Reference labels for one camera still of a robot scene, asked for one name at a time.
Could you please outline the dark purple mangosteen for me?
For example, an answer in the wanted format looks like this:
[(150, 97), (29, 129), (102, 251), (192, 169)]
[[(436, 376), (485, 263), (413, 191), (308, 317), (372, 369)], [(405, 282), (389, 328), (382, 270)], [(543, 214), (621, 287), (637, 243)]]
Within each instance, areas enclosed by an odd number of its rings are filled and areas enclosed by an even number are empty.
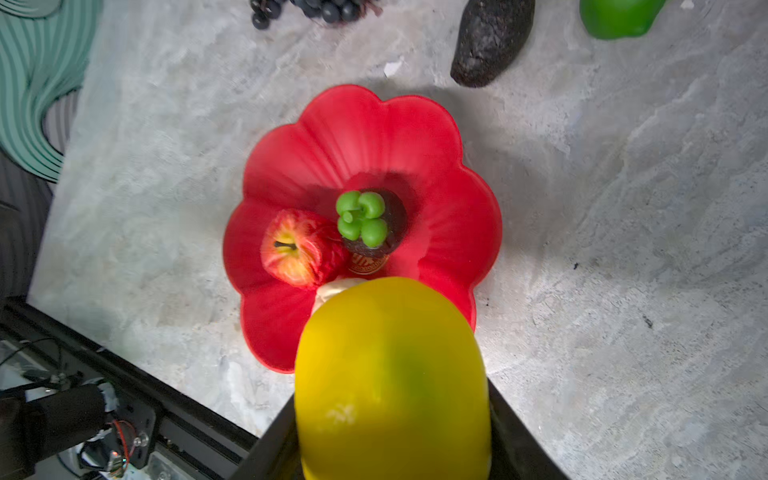
[(405, 238), (405, 206), (388, 190), (346, 191), (337, 198), (335, 209), (337, 230), (352, 254), (383, 258), (393, 253)]

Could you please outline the dark avocado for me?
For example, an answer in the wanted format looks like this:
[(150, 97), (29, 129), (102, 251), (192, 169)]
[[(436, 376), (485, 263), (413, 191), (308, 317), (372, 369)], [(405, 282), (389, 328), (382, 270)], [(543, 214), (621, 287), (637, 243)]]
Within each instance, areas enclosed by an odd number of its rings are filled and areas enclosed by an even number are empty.
[(464, 8), (450, 76), (482, 88), (517, 58), (533, 27), (534, 0), (471, 0)]

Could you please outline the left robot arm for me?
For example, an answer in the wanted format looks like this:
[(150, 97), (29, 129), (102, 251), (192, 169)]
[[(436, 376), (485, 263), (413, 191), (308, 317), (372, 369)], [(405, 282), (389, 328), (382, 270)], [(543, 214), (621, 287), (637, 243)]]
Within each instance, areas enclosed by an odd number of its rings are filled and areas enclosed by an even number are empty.
[(97, 435), (107, 402), (96, 385), (28, 401), (18, 388), (1, 393), (1, 477), (26, 479), (35, 465)]

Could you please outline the large yellow lemon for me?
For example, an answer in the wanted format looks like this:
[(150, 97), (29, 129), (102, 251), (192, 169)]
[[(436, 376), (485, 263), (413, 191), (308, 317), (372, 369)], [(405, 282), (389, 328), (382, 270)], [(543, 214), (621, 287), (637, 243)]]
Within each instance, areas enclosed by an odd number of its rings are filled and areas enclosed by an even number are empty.
[(295, 362), (295, 416), (308, 479), (485, 479), (485, 366), (456, 306), (387, 277), (311, 315)]

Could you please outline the beige pear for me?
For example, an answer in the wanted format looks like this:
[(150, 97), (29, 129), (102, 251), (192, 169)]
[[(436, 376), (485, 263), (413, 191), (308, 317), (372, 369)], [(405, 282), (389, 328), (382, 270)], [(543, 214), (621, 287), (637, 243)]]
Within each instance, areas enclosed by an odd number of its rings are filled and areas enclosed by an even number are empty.
[(350, 288), (354, 288), (360, 284), (366, 283), (365, 279), (361, 278), (341, 278), (326, 283), (320, 286), (316, 290), (314, 304), (311, 310), (311, 315), (314, 315), (319, 308), (327, 303), (331, 298), (344, 292)]

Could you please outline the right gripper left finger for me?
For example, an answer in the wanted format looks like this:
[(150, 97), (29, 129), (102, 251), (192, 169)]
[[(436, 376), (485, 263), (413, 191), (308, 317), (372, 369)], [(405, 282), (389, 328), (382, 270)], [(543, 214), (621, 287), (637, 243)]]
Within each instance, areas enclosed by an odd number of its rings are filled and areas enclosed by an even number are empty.
[(231, 480), (300, 478), (300, 446), (291, 396), (279, 414), (240, 462)]

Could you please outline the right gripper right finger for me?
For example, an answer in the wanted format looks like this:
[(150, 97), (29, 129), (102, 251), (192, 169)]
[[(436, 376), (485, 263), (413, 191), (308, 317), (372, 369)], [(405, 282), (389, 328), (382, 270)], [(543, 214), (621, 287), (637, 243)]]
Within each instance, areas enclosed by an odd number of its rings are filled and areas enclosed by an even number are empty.
[(567, 480), (495, 385), (488, 380), (492, 460), (490, 480)]

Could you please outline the red apple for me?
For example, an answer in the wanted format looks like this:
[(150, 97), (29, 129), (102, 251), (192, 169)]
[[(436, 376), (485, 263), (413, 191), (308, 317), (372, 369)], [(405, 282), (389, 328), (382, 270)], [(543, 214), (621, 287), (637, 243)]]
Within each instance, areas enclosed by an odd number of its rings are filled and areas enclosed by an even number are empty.
[(301, 289), (333, 280), (347, 262), (336, 224), (315, 213), (285, 209), (266, 227), (260, 249), (267, 273)]

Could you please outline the red flower-shaped fruit bowl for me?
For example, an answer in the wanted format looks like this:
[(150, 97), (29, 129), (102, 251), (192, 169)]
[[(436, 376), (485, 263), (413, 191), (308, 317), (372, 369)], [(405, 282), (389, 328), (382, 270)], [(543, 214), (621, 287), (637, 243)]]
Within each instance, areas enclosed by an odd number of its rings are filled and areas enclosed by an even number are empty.
[(265, 367), (293, 371), (315, 301), (312, 290), (263, 268), (269, 223), (284, 209), (334, 219), (342, 193), (365, 189), (395, 194), (408, 219), (403, 242), (379, 275), (424, 283), (476, 324), (474, 290), (496, 261), (503, 225), (493, 191), (463, 162), (456, 122), (422, 96), (382, 100), (358, 85), (336, 86), (255, 145), (223, 236), (224, 268), (241, 297), (242, 334)]

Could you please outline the green lime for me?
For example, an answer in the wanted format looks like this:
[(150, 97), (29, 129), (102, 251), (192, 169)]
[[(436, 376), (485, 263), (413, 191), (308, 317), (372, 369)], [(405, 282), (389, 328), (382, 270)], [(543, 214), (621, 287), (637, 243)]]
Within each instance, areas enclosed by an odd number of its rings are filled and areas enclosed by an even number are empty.
[(579, 13), (593, 38), (641, 37), (650, 30), (665, 3), (665, 0), (581, 0)]

